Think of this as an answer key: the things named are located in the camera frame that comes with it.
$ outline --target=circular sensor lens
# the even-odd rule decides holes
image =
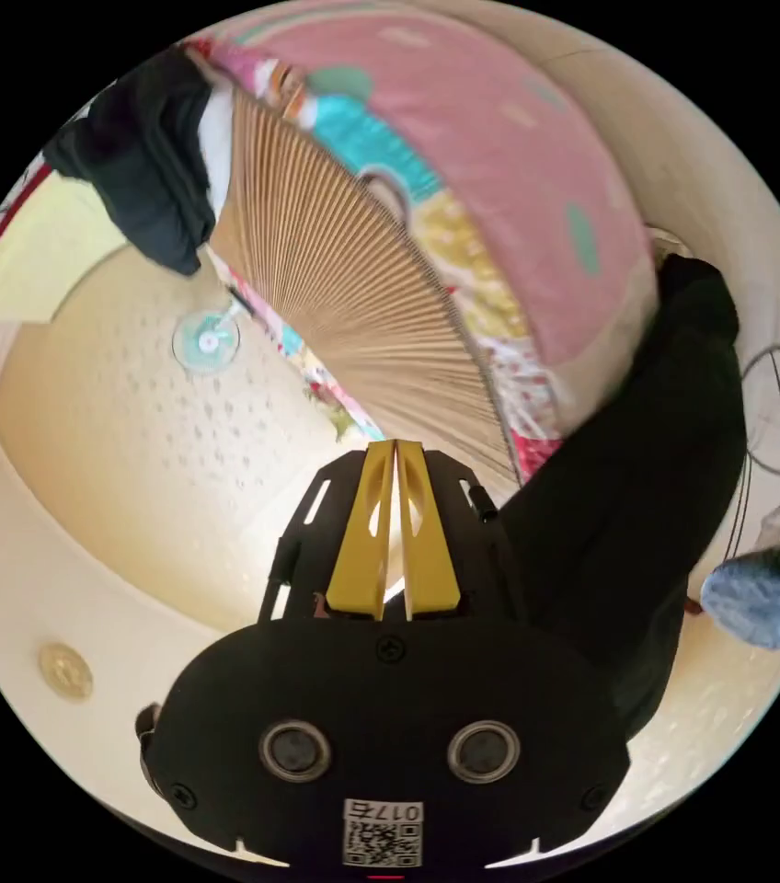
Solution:
[[[516,765],[519,737],[506,724],[480,720],[455,734],[448,746],[448,765],[463,782],[489,785]]]
[[[331,763],[326,737],[302,720],[274,724],[258,746],[261,762],[285,782],[313,782]]]

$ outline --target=black device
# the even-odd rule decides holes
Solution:
[[[394,464],[405,603],[385,607]],[[592,825],[629,766],[623,729],[601,677],[530,625],[496,515],[470,469],[413,442],[316,474],[258,622],[204,650],[140,727],[145,774],[189,831],[296,869],[416,879]]]

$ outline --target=qr code sticker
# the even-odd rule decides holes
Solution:
[[[420,867],[424,805],[344,801],[344,864]]]

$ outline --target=textured ceiling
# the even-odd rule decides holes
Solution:
[[[142,591],[218,629],[251,622],[274,545],[315,470],[350,447],[246,315],[225,371],[191,376],[171,339],[228,298],[125,248],[49,325],[23,327],[0,381],[0,442],[52,516]]]

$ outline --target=black jacket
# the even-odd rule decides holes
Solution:
[[[149,59],[63,126],[44,148],[60,175],[92,184],[146,257],[185,276],[212,235],[198,127],[212,89],[178,47]]]
[[[740,478],[738,333],[721,274],[669,257],[623,388],[500,511],[532,620],[605,674],[628,738],[660,704],[688,575]]]

